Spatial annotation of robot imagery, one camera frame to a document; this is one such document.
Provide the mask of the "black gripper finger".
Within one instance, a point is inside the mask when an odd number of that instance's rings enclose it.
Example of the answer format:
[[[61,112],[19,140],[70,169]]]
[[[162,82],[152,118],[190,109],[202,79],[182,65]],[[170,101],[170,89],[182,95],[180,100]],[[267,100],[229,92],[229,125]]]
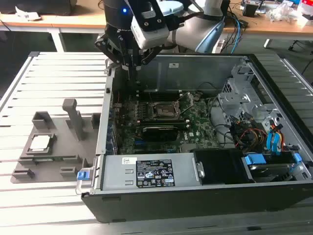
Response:
[[[150,63],[161,51],[162,46],[150,49],[135,48],[133,50],[133,72],[141,70],[141,66]]]
[[[114,42],[108,37],[108,34],[103,33],[98,36],[95,41],[95,46],[110,59],[114,66],[120,66],[123,70],[128,73],[128,78],[132,77],[131,68],[131,57],[125,46],[125,40],[121,35],[118,35],[118,44],[115,45]]]

